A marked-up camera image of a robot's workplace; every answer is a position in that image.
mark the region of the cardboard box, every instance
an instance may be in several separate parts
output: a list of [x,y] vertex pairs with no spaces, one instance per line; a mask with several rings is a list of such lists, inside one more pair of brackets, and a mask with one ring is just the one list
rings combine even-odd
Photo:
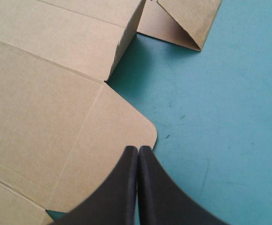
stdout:
[[0,225],[49,222],[156,129],[108,79],[143,0],[0,0]]
[[221,0],[147,0],[138,32],[201,51]]

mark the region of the scuff mark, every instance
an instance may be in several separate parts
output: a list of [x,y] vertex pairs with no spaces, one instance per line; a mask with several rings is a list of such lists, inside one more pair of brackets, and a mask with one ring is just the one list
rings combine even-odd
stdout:
[[203,190],[205,189],[206,179],[207,179],[207,176],[209,174],[209,169],[210,169],[209,158],[207,158],[206,161],[207,161],[206,173],[205,173],[205,177],[203,179],[202,185],[201,185],[200,195],[202,194]]

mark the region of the black object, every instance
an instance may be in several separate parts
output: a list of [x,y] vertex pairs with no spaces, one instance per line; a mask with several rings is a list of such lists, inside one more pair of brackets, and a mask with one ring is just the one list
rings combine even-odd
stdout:
[[148,146],[139,150],[138,201],[141,225],[226,225],[172,181]]
[[52,225],[133,225],[138,150],[126,147],[101,186]]
[[101,186],[52,225],[133,225],[137,179],[141,225],[227,225],[188,197],[148,146],[126,147]]

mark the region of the unfolded cardboard box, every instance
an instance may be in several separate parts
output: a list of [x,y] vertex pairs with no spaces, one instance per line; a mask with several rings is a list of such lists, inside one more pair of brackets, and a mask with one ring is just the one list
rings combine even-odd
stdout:
[[49,222],[156,129],[106,81],[143,0],[0,0],[0,225]]
[[147,0],[138,32],[201,51],[221,0]]

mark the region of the floor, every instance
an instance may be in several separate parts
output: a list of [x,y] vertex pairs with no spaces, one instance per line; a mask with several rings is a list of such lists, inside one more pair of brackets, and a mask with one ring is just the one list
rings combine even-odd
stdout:
[[138,34],[108,83],[156,125],[183,191],[230,224],[272,225],[272,0],[223,0],[200,53]]

